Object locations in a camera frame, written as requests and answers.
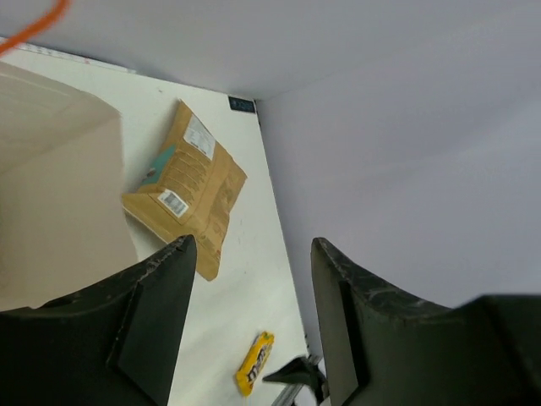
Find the white wall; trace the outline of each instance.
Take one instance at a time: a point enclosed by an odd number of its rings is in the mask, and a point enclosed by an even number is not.
[[[259,104],[298,295],[310,241],[459,305],[541,291],[541,4]]]
[[[2,0],[0,35],[54,0]],[[253,98],[391,55],[529,0],[73,0],[40,45]]]

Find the snack pouch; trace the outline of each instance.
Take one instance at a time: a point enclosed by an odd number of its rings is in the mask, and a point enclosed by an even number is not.
[[[166,243],[193,234],[197,272],[218,274],[229,213],[246,174],[186,104],[179,102],[169,134],[143,183],[123,194],[124,210]]]

